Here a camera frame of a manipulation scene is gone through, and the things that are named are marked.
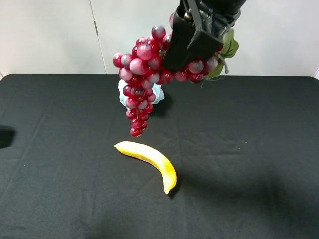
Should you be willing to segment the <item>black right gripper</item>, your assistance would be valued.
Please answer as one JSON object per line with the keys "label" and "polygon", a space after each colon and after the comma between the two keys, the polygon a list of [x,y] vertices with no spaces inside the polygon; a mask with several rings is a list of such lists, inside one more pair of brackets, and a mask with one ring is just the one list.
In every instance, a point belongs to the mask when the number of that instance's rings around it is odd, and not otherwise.
{"label": "black right gripper", "polygon": [[181,0],[163,66],[176,73],[189,62],[207,60],[222,46],[224,35],[241,14],[240,0]]}

